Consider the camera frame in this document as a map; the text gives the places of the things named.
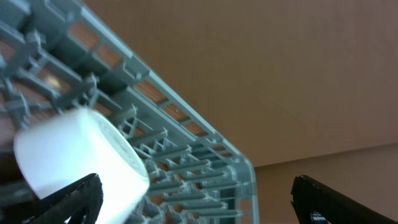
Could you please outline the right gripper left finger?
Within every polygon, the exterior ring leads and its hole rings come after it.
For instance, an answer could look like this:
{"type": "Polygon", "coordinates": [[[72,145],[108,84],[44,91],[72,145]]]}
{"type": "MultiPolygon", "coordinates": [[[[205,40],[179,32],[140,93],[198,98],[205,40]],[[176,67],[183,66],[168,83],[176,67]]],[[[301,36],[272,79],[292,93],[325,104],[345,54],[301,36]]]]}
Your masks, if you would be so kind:
{"type": "Polygon", "coordinates": [[[36,199],[27,182],[1,187],[1,224],[95,223],[103,204],[103,188],[98,174],[89,174],[36,199]]]}

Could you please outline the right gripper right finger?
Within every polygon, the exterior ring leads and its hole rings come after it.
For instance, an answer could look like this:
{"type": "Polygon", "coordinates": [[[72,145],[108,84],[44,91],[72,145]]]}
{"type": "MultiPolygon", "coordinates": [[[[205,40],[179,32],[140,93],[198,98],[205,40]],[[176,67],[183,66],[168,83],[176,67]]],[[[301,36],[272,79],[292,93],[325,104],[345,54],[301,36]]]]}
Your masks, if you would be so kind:
{"type": "Polygon", "coordinates": [[[295,177],[290,194],[300,224],[397,224],[307,175],[295,177]]]}

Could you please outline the white bowl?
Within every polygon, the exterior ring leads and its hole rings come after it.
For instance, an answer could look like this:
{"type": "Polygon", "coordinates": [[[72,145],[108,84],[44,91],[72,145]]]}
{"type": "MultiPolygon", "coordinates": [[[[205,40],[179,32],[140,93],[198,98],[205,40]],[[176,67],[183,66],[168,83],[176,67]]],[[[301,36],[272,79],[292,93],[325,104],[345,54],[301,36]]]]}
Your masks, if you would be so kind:
{"type": "Polygon", "coordinates": [[[98,174],[103,205],[98,223],[124,223],[149,189],[143,160],[102,114],[78,108],[19,131],[14,155],[39,199],[98,174]]]}

